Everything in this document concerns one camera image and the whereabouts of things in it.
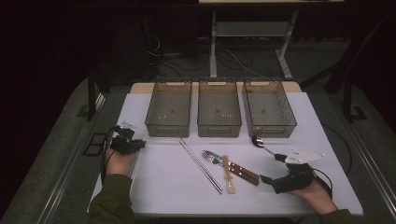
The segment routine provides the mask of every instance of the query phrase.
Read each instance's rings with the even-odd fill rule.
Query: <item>sleeve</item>
[[[353,217],[347,209],[338,210],[319,217],[321,224],[359,224],[359,220]]]
[[[134,223],[130,187],[132,179],[125,175],[108,175],[102,190],[90,204],[88,224]]]

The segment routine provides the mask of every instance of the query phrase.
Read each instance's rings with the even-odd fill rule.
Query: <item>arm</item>
[[[134,154],[121,155],[110,148],[106,151],[106,157],[105,183],[90,204],[88,223],[134,223],[130,200],[132,179],[126,176]]]
[[[359,223],[348,210],[339,210],[326,189],[315,179],[308,187],[293,190],[290,193],[304,199],[319,214],[322,224]]]

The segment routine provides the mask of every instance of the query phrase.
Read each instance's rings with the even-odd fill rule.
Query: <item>chopsticks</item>
[[[195,154],[192,152],[191,148],[186,144],[186,142],[184,142],[184,140],[182,138],[180,138],[180,141],[178,141],[178,142],[183,146],[184,150],[186,150],[186,152],[190,155],[192,160],[195,162],[195,164],[197,164],[197,166],[204,173],[204,175],[207,177],[207,179],[210,181],[210,183],[212,183],[212,185],[216,188],[216,190],[220,194],[222,194],[222,188],[219,185],[219,183],[215,180],[213,175],[211,175],[209,173],[209,171],[204,167],[204,165],[201,163],[201,161],[198,160],[198,158],[195,156]]]

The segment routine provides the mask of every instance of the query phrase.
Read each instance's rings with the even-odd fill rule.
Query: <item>hand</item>
[[[304,189],[295,189],[289,193],[303,198],[312,207],[312,209],[320,215],[325,215],[338,210],[329,193],[316,179],[314,179],[308,187]]]
[[[135,154],[122,155],[112,148],[106,150],[106,175],[128,175]]]

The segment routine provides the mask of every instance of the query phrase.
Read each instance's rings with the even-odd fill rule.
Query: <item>spoon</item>
[[[271,153],[272,155],[275,155],[274,152],[272,152],[270,149],[264,146],[264,142],[259,136],[253,136],[251,138],[251,142],[253,143],[254,146],[264,148],[267,152]]]

